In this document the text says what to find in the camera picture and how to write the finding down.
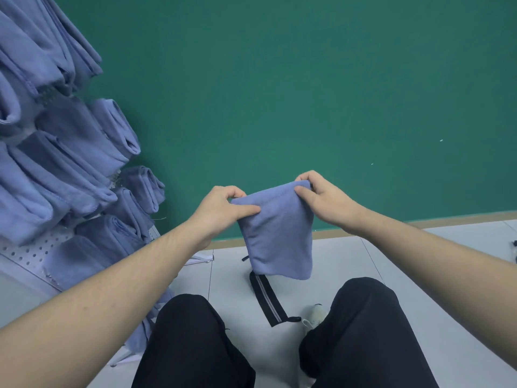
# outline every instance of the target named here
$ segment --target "forearm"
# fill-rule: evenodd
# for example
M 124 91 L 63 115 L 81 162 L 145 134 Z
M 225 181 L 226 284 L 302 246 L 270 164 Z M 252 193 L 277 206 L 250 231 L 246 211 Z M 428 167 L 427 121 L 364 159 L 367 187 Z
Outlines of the forearm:
M 188 221 L 4 327 L 2 385 L 86 386 L 197 251 L 199 238 Z
M 515 265 L 366 209 L 356 233 L 517 368 Z

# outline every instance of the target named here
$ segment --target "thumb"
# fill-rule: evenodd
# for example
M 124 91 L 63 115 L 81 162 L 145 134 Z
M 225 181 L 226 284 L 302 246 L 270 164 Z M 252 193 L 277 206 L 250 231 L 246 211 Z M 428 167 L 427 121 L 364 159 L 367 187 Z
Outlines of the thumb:
M 246 216 L 255 215 L 260 212 L 258 205 L 234 205 L 236 219 L 245 218 Z
M 314 203 L 316 202 L 316 199 L 318 198 L 318 195 L 315 194 L 312 190 L 302 186 L 296 186 L 294 188 L 294 192 L 296 192 L 298 196 L 304 199 L 310 208 L 313 207 Z

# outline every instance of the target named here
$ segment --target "person's left hand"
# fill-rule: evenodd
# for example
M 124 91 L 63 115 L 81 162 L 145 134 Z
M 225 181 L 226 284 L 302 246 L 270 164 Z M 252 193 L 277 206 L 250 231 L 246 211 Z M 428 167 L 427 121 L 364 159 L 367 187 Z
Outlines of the person's left hand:
M 197 230 L 203 232 L 203 244 L 210 243 L 210 240 L 233 225 L 237 219 L 249 215 L 258 214 L 258 205 L 237 205 L 230 204 L 229 198 L 241 198 L 246 194 L 236 186 L 215 186 L 205 196 L 189 221 L 195 224 Z

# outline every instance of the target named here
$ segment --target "person's left arm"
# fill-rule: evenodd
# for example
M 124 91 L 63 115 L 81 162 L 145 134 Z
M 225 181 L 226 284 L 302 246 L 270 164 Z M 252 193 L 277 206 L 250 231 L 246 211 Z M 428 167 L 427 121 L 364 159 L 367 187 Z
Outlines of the person's left arm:
M 86 387 L 127 340 L 185 262 L 254 205 L 214 187 L 185 223 L 0 330 L 2 386 Z

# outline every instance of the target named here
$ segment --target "hand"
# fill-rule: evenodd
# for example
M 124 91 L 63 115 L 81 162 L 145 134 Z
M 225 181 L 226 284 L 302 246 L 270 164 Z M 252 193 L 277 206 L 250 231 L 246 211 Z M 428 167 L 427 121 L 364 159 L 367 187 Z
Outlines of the hand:
M 319 173 L 311 170 L 300 174 L 295 181 L 307 179 L 312 190 L 297 186 L 294 188 L 322 221 L 339 226 L 350 234 L 355 234 L 359 228 L 361 216 L 367 211 L 349 198 L 341 189 L 328 182 Z
M 227 229 L 237 219 L 258 214 L 258 205 L 230 204 L 229 198 L 241 198 L 246 194 L 236 186 L 215 186 L 201 201 L 199 207 L 188 220 L 195 224 L 196 230 L 201 231 L 203 241 L 201 249 L 206 248 L 210 240 Z

